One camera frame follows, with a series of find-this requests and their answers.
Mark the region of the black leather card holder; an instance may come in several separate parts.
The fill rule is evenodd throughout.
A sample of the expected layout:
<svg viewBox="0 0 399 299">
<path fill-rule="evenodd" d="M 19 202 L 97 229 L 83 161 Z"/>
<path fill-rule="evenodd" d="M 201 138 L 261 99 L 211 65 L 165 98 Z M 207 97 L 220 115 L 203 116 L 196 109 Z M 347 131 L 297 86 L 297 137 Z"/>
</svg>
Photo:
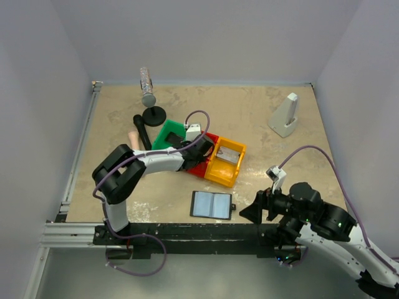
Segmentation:
<svg viewBox="0 0 399 299">
<path fill-rule="evenodd" d="M 220 192 L 193 191 L 190 216 L 217 220 L 231 220 L 236 210 L 233 195 Z"/>
</svg>

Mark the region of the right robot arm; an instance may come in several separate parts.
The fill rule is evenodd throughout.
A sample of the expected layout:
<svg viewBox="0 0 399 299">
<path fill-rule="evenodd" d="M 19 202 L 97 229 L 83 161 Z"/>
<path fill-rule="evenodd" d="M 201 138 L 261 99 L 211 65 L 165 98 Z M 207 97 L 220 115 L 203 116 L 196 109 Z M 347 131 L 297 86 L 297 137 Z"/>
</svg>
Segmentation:
<svg viewBox="0 0 399 299">
<path fill-rule="evenodd" d="M 281 215 L 276 230 L 279 244 L 297 242 L 318 250 L 355 278 L 372 298 L 398 298 L 398 262 L 378 248 L 346 210 L 322 200 L 306 182 L 291 186 L 288 194 L 268 188 L 258 191 L 241 217 L 261 224 Z"/>
</svg>

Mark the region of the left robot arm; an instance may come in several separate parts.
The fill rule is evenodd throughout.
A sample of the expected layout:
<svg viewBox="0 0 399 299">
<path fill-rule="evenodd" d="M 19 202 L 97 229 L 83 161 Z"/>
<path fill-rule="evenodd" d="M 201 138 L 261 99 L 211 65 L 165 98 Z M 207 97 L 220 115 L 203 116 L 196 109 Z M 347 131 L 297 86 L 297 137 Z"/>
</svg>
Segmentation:
<svg viewBox="0 0 399 299">
<path fill-rule="evenodd" d="M 206 161 L 213 150 L 214 142 L 206 135 L 163 150 L 133 150 L 126 144 L 116 147 L 92 173 L 93 197 L 102 202 L 108 229 L 124 239 L 131 234 L 126 201 L 142 177 L 190 170 Z"/>
</svg>

